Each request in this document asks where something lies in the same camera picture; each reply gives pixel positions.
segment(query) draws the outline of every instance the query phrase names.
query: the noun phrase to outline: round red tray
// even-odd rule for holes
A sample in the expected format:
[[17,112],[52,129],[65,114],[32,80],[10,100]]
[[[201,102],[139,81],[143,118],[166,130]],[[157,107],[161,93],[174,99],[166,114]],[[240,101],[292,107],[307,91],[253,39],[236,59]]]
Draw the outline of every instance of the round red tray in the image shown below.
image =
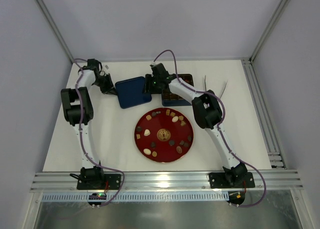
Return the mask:
[[156,108],[144,114],[134,129],[134,140],[139,151],[147,158],[169,163],[184,156],[194,140],[190,121],[179,111]]

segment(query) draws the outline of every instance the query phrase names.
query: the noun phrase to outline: white wall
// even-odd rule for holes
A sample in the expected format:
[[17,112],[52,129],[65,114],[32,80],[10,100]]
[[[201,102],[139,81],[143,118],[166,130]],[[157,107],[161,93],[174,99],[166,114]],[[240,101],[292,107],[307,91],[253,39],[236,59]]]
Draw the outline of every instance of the white wall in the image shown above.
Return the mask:
[[291,0],[255,61],[287,163],[320,212],[320,0]]
[[0,227],[22,225],[70,62],[34,0],[0,0]]
[[44,0],[75,57],[251,56],[280,0]]

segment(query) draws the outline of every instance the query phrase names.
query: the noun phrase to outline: white table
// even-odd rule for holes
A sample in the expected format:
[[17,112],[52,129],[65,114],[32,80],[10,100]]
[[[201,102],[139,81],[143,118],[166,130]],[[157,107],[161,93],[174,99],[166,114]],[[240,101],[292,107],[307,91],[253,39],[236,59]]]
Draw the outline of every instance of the white table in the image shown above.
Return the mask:
[[[174,73],[173,61],[162,61],[169,73]],[[150,62],[109,62],[107,70],[113,84],[118,81],[151,74]],[[266,145],[259,126],[254,104],[240,60],[178,61],[178,72],[193,76],[194,86],[217,95],[222,93],[226,107],[225,130],[238,155],[258,169],[271,169]],[[75,84],[79,68],[72,66],[67,88]],[[89,95],[94,109],[92,132],[95,149],[101,164],[122,171],[207,171],[221,170],[222,162],[209,135],[195,122],[191,106],[175,106],[191,122],[194,141],[189,152],[170,163],[158,163],[144,157],[137,149],[134,131],[140,117],[146,112],[162,107],[161,96],[152,95],[146,104],[121,109],[118,98],[103,95],[92,86]],[[79,171],[82,167],[81,150],[72,126],[65,121],[60,108],[50,147],[43,167],[44,172]]]

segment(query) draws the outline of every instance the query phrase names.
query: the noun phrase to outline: aluminum frame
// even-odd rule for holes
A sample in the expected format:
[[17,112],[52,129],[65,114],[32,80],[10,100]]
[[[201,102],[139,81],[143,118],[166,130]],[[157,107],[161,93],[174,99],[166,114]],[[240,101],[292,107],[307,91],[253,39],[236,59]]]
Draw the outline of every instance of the aluminum frame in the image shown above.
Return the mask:
[[32,194],[29,209],[27,211],[26,218],[22,226],[23,229],[31,229],[35,227],[42,195],[43,194],[41,192],[35,192]]
[[315,214],[313,214],[310,201],[307,197],[307,193],[305,190],[291,190],[291,195],[293,198],[293,202],[299,216],[301,225],[304,229],[317,229],[319,225],[314,220],[317,218]]
[[[209,173],[212,171],[141,171],[124,172],[123,192],[198,192],[212,191]],[[263,190],[262,179],[256,171],[253,174],[255,188],[248,191]],[[297,170],[270,169],[260,171],[266,181],[268,190],[302,190],[303,185]],[[41,172],[36,173],[30,189],[31,193],[71,192],[77,187],[77,180],[69,176],[78,172]],[[219,189],[219,191],[238,191],[237,188]]]
[[266,28],[264,29],[257,45],[255,46],[252,56],[250,58],[251,62],[254,62],[257,58],[260,50],[266,43],[267,39],[269,38],[270,34],[272,33],[273,29],[275,28],[277,22],[279,21],[282,13],[286,9],[287,5],[289,4],[290,0],[280,0],[279,4],[277,5],[274,13],[272,14],[268,24],[266,25]]
[[286,168],[286,162],[282,153],[283,150],[281,148],[281,144],[279,142],[278,135],[270,116],[254,66],[249,60],[242,60],[242,66],[268,153],[279,153],[282,158],[283,166]]
[[52,18],[46,4],[44,3],[43,0],[35,0],[36,4],[38,5],[39,9],[41,10],[43,16],[45,17],[47,23],[49,24],[53,34],[55,35],[56,39],[60,43],[65,55],[69,58],[70,62],[74,61],[74,57],[68,48],[68,45],[63,38],[62,34],[60,33],[60,30],[58,29],[54,19]]

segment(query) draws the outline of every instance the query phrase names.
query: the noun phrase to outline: purple cable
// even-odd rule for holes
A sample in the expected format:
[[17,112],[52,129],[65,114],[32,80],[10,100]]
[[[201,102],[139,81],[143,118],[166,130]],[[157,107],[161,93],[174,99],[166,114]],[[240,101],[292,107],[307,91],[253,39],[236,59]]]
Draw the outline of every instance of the purple cable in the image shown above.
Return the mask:
[[83,108],[83,101],[82,101],[82,97],[81,97],[81,94],[80,94],[80,91],[78,89],[78,83],[80,82],[81,78],[83,77],[84,75],[84,70],[82,69],[82,67],[76,62],[76,60],[81,60],[81,61],[85,61],[84,59],[80,59],[80,58],[77,58],[77,59],[74,59],[74,63],[80,68],[80,71],[81,71],[81,75],[79,76],[78,80],[76,81],[76,84],[74,86],[75,88],[75,91],[76,93],[78,94],[78,97],[79,97],[79,102],[80,102],[80,122],[79,122],[79,135],[80,135],[80,144],[81,144],[81,149],[85,155],[85,157],[89,160],[89,162],[91,162],[93,165],[99,167],[99,168],[102,168],[102,169],[106,169],[106,170],[109,170],[109,171],[113,171],[113,172],[117,172],[117,173],[121,173],[122,174],[122,180],[121,180],[121,184],[120,184],[120,187],[119,189],[116,191],[116,193],[113,195],[113,197],[111,197],[110,200],[102,203],[100,205],[100,207],[104,207],[106,205],[108,205],[110,202],[112,202],[113,199],[116,198],[116,196],[119,194],[124,182],[125,182],[125,173],[121,170],[118,170],[118,169],[113,169],[113,168],[110,168],[110,167],[105,167],[105,166],[102,166],[100,164],[97,164],[96,162],[94,162],[89,156],[88,156],[88,153],[86,152],[86,149],[85,149],[85,146],[84,146],[84,142],[83,142],[83,137],[82,137],[82,122],[84,120],[84,108]]
[[190,86],[188,86],[187,84],[185,83],[182,83],[179,76],[178,76],[178,68],[177,68],[177,60],[176,60],[176,56],[174,54],[174,52],[170,49],[167,49],[167,50],[164,50],[163,52],[161,52],[154,60],[153,62],[156,62],[156,60],[165,52],[170,52],[172,54],[172,57],[173,57],[173,61],[174,61],[174,69],[175,69],[175,75],[176,75],[176,78],[178,80],[178,82],[183,85],[185,88],[189,89],[190,91],[194,92],[194,93],[203,93],[203,94],[207,94],[209,96],[212,96],[214,97],[215,99],[217,99],[217,101],[220,103],[221,107],[222,107],[222,118],[221,118],[221,121],[217,124],[217,128],[218,128],[218,131],[220,132],[220,135],[221,135],[221,138],[226,146],[226,148],[228,149],[229,153],[235,158],[237,159],[239,162],[251,167],[252,169],[254,169],[258,175],[261,177],[261,180],[263,182],[263,194],[260,198],[260,200],[258,200],[257,202],[253,203],[253,204],[249,204],[249,205],[239,205],[240,208],[250,208],[250,207],[254,207],[256,205],[258,205],[260,202],[263,201],[263,199],[266,197],[266,194],[267,194],[267,184],[266,184],[266,180],[264,179],[263,175],[261,174],[261,172],[255,168],[253,165],[241,160],[238,156],[236,156],[236,154],[233,153],[233,151],[231,150],[231,148],[229,147],[225,137],[224,137],[224,134],[222,133],[222,130],[220,128],[220,124],[225,120],[226,118],[226,108],[225,108],[225,105],[223,104],[222,100],[217,97],[215,94],[213,93],[210,93],[210,92],[207,92],[207,91],[201,91],[201,90],[194,90],[193,88],[191,88]]

